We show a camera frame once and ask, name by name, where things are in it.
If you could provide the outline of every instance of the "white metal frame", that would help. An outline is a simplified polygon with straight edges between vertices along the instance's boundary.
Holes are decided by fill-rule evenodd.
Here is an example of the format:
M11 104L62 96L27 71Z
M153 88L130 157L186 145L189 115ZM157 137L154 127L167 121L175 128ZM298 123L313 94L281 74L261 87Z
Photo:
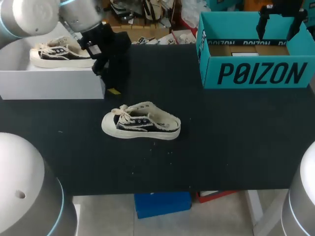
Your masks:
M257 190L246 191L247 204L250 210L254 236L268 236L281 219L282 206L288 190L282 190L263 213Z

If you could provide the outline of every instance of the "black tabletop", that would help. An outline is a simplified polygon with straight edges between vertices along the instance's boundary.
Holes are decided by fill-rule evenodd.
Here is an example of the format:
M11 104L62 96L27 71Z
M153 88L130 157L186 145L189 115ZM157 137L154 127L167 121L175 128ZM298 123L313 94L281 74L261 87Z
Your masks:
M103 133L107 112L142 101L182 120L178 139ZM203 89L194 45L139 45L122 96L1 101L0 132L35 145L73 195L288 188L315 141L315 100L310 88Z

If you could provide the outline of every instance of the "canvas sneaker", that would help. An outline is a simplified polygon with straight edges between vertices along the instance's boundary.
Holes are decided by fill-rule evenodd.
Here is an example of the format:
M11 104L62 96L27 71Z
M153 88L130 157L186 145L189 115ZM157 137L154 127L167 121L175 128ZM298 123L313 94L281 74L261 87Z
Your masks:
M142 102L113 109L104 117L102 129L106 134L121 139L145 137L173 140L181 132L181 121L152 102Z
M89 53L71 37L60 37L46 44L39 43L30 51L33 65L44 68L92 67Z

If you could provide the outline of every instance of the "teal shoe box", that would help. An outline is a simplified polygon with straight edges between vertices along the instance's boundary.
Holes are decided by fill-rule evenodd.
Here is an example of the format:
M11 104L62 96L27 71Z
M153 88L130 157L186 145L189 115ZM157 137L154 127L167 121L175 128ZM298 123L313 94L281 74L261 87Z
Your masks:
M203 12L196 49L205 89L305 88L315 73L315 42L302 23L286 41L293 18L270 15L259 41L258 12ZM211 56L209 45L287 48L287 56Z
M315 26L315 0L305 0L303 8L308 13L307 18L304 20L306 27Z
M206 2L212 11L225 11L228 7L242 3L243 0L206 0Z

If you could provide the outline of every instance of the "white shoe box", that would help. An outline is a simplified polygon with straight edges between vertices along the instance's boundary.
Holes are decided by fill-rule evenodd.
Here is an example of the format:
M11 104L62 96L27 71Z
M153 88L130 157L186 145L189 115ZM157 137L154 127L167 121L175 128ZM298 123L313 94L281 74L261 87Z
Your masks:
M3 100L103 99L105 85L91 68L46 69L30 63L30 49L70 36L58 23L49 34L13 42L0 50L0 96Z

